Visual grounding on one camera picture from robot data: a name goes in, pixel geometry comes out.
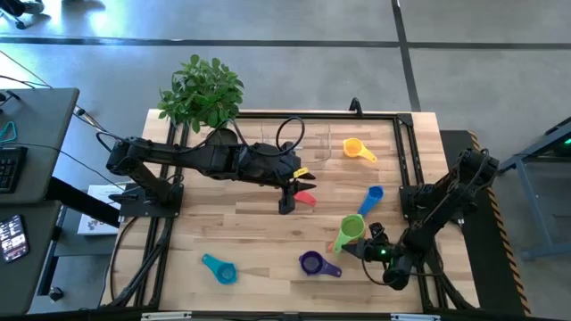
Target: concrete floor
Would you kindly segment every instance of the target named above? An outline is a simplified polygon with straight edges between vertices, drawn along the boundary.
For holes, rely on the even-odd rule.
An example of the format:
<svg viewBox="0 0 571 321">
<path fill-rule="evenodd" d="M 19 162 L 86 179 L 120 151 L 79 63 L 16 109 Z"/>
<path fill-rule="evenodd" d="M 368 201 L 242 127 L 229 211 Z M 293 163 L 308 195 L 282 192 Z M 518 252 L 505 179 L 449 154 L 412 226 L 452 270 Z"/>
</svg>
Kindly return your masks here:
<svg viewBox="0 0 571 321">
<path fill-rule="evenodd" d="M 160 0 L 44 1 L 46 15 L 27 17 L 24 31 L 0 20 L 0 36 L 127 37 L 207 40 L 397 41 L 390 0 Z M 560 0 L 401 0 L 412 42 L 571 42 L 571 3 Z M 218 57 L 246 84 L 243 108 L 345 110 L 358 96 L 368 111 L 410 111 L 399 48 L 235 47 L 1 44 L 53 86 L 76 86 L 79 104 L 120 136 L 141 132 L 158 88 L 191 54 Z M 442 129 L 469 129 L 492 156 L 504 160 L 569 116 L 571 51 L 411 49 L 422 111 L 434 111 Z M 0 56 L 2 74 L 32 80 Z M 74 119 L 64 150 L 105 173 L 105 150 L 94 132 Z M 60 158 L 56 176 L 85 188 L 104 181 Z M 537 233 L 517 176 L 496 179 L 512 247 L 534 246 Z M 568 235 L 564 221 L 557 235 Z M 531 310 L 538 317 L 571 318 L 571 255 L 518 267 Z M 69 296 L 32 311 L 93 307 L 106 258 L 62 261 L 54 284 Z M 65 273 L 70 265 L 74 280 Z M 86 280 L 72 289 L 76 279 Z"/>
</svg>

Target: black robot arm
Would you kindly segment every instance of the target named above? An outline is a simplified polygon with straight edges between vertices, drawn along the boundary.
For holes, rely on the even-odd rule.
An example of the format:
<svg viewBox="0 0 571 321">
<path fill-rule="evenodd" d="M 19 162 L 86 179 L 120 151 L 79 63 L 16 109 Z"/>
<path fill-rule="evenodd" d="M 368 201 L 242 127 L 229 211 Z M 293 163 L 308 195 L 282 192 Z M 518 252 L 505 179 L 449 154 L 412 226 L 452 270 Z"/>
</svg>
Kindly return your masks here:
<svg viewBox="0 0 571 321">
<path fill-rule="evenodd" d="M 145 191 L 145 200 L 168 205 L 175 202 L 172 183 L 156 177 L 145 162 L 195 169 L 217 180 L 237 180 L 282 189 L 279 213 L 294 210 L 294 194 L 315 185 L 297 178 L 315 179 L 300 173 L 302 160 L 285 142 L 280 148 L 269 144 L 239 144 L 236 134 L 225 128 L 215 129 L 202 143 L 192 148 L 159 144 L 138 137 L 118 140 L 107 161 L 112 174 L 129 176 Z"/>
<path fill-rule="evenodd" d="M 476 192 L 492 184 L 498 163 L 487 150 L 465 150 L 450 172 L 435 184 L 401 188 L 402 211 L 410 227 L 397 243 L 390 243 L 383 226 L 374 223 L 369 227 L 371 239 L 343 248 L 363 261 L 384 262 L 388 267 L 383 273 L 383 285 L 402 290 L 409 282 L 412 268 L 424 265 L 426 256 L 434 250 L 438 231 L 459 213 L 476 210 Z M 431 269 L 443 274 L 439 267 Z"/>
</svg>

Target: wooden table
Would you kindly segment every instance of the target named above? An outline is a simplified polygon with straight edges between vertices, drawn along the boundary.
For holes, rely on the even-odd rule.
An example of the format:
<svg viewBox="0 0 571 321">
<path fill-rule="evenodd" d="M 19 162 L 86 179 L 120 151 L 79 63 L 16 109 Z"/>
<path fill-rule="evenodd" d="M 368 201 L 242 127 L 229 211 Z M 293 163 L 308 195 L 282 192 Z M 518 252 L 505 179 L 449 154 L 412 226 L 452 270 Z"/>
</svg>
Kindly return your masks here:
<svg viewBox="0 0 571 321">
<path fill-rule="evenodd" d="M 165 142 L 169 123 L 150 110 L 144 138 Z M 433 183 L 447 173 L 436 116 L 431 112 L 412 113 L 424 178 Z M 273 144 L 282 119 L 239 119 L 245 139 Z M 191 132 L 189 146 L 205 138 Z M 402 130 L 405 152 L 410 160 L 406 131 Z M 288 126 L 282 141 L 295 140 L 299 126 Z M 357 137 L 378 157 L 373 164 L 350 159 L 343 154 L 343 140 Z M 307 312 L 420 312 L 417 278 L 402 291 L 372 284 L 360 261 L 348 253 L 327 251 L 334 241 L 341 219 L 357 212 L 367 188 L 382 185 L 384 199 L 369 213 L 366 222 L 381 222 L 395 242 L 407 223 L 401 217 L 398 188 L 401 172 L 397 161 L 393 124 L 385 120 L 306 120 L 305 139 L 297 154 L 302 164 L 317 177 L 310 192 L 317 198 L 315 208 L 297 204 L 289 215 L 277 213 L 280 191 L 267 186 L 216 181 L 185 169 L 185 196 L 170 241 L 170 251 L 162 288 L 161 310 L 226 311 L 307 311 Z M 148 164 L 159 175 L 160 166 Z M 416 180 L 409 170 L 410 182 Z M 140 218 L 128 231 L 117 254 L 115 289 L 119 292 L 141 264 L 148 218 Z M 446 226 L 437 236 L 444 269 L 468 302 L 477 306 L 476 289 L 462 233 Z M 306 276 L 298 258 L 306 251 L 322 253 L 343 270 L 341 278 Z M 234 262 L 238 281 L 219 284 L 201 262 L 204 253 Z M 368 264 L 371 275 L 381 279 L 380 264 Z M 153 288 L 151 271 L 146 298 Z M 435 301 L 431 278 L 431 298 Z M 110 301 L 109 285 L 102 303 Z"/>
</svg>

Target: smartphone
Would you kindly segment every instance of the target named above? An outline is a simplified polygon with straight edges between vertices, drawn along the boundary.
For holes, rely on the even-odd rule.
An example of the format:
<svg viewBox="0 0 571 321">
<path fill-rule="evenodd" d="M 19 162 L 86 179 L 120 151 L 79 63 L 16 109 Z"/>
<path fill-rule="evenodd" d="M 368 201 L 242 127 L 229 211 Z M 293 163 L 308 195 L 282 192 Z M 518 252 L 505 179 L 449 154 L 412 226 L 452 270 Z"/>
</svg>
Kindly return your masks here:
<svg viewBox="0 0 571 321">
<path fill-rule="evenodd" d="M 2 243 L 2 258 L 6 263 L 28 253 L 28 241 L 26 241 L 20 215 L 14 215 L 0 222 L 0 242 Z"/>
</svg>

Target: potted plant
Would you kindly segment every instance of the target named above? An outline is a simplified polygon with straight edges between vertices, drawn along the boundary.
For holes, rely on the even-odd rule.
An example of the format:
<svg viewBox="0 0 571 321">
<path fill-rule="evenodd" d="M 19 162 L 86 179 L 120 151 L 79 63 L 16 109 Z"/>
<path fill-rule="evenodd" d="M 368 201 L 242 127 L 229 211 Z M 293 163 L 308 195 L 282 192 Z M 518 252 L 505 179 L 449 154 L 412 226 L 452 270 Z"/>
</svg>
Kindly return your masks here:
<svg viewBox="0 0 571 321">
<path fill-rule="evenodd" d="M 175 124 L 186 123 L 195 133 L 200 126 L 215 128 L 225 119 L 234 119 L 242 103 L 242 81 L 235 72 L 217 58 L 212 65 L 197 54 L 190 63 L 181 62 L 183 69 L 175 71 L 171 89 L 161 91 L 160 119 L 169 117 Z"/>
</svg>

